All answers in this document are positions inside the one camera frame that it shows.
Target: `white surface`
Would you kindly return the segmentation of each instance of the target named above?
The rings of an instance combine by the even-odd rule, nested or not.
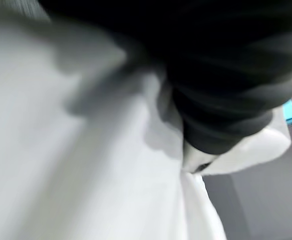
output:
[[[0,240],[225,238],[163,75],[125,62],[95,28],[0,20]]]

